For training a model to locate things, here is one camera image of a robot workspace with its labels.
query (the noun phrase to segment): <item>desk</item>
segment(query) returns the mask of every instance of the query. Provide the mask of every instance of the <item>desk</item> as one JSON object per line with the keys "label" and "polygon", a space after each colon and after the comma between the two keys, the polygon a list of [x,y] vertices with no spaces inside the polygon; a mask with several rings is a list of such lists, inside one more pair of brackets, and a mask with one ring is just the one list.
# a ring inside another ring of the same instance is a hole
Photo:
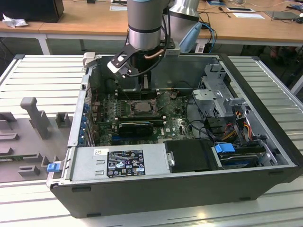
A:
{"label": "desk", "polygon": [[[270,6],[282,0],[247,0],[246,7],[255,11],[285,10],[289,3],[276,7],[260,8],[250,5]],[[127,31],[127,12],[109,11],[110,2],[96,2],[87,4],[86,1],[73,2],[64,0],[64,14],[58,23],[30,22],[28,27],[8,28],[0,26],[0,36],[24,37],[38,39],[43,54],[50,54],[47,39],[88,39],[88,40],[125,40]],[[206,2],[201,2],[199,11],[210,12],[212,27],[216,30],[219,44],[250,44],[250,45],[278,45],[301,46],[303,44],[303,25],[296,22],[291,24],[282,21],[271,21],[265,13],[260,13],[265,19],[236,18],[233,14],[228,18],[226,14],[212,14],[219,11]],[[205,13],[201,14],[207,21]],[[209,32],[202,30],[200,41],[209,39]]]}

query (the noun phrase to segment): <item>table surface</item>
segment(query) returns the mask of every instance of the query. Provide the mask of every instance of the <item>table surface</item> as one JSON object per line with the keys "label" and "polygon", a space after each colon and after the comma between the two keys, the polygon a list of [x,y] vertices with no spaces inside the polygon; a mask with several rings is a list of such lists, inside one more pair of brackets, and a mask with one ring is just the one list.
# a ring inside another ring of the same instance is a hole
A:
{"label": "table surface", "polygon": [[[245,6],[255,11],[282,11],[286,10],[288,2],[282,0],[247,0]],[[86,1],[64,0],[64,14],[58,23],[29,22],[29,26],[22,28],[9,28],[0,24],[0,32],[37,32],[45,34],[78,34],[78,35],[126,35],[128,28],[127,12],[110,11],[111,6],[108,2],[96,2],[87,4]],[[303,25],[290,21],[271,20],[263,12],[261,14],[265,19],[236,18],[232,13],[231,18],[215,6],[209,6],[205,1],[199,5],[198,11],[205,11],[210,18],[211,26],[216,30],[218,39],[243,40],[243,41],[271,41],[271,42],[298,42],[303,40]],[[204,21],[207,20],[205,13],[201,14]],[[209,38],[208,30],[201,30],[199,38]]]}
{"label": "table surface", "polygon": [[22,33],[39,33],[39,28],[42,26],[43,22],[27,22],[28,26],[24,27],[8,27],[3,22],[0,23],[0,32],[22,32]]}

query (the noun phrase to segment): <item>warning label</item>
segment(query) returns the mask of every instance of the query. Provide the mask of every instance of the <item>warning label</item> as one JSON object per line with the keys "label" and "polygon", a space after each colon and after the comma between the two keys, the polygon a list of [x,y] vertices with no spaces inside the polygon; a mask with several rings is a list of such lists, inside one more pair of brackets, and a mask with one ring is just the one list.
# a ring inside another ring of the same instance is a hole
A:
{"label": "warning label", "polygon": [[107,176],[145,175],[143,150],[111,151],[107,154]]}

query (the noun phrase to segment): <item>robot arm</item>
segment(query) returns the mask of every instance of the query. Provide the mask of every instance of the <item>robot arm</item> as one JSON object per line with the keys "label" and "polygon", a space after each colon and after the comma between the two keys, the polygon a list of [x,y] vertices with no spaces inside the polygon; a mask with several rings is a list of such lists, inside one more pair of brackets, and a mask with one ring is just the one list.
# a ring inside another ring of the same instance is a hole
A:
{"label": "robot arm", "polygon": [[[176,0],[169,10],[171,0],[128,0],[128,43],[107,64],[113,73],[123,77],[138,77],[142,87],[151,80],[150,71],[164,57],[174,41],[180,43],[182,52],[189,52],[201,29],[197,8],[199,0]],[[138,69],[132,74],[127,61]]]}

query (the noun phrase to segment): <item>blue latch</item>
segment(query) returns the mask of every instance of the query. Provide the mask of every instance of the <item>blue latch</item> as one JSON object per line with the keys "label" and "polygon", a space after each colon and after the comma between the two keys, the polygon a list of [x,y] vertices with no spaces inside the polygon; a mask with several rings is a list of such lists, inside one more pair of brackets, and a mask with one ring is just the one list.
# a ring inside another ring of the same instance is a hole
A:
{"label": "blue latch", "polygon": [[217,153],[236,152],[231,143],[219,143],[215,147]]}
{"label": "blue latch", "polygon": [[48,173],[60,172],[60,163],[50,163],[50,164],[48,164],[47,172]]}

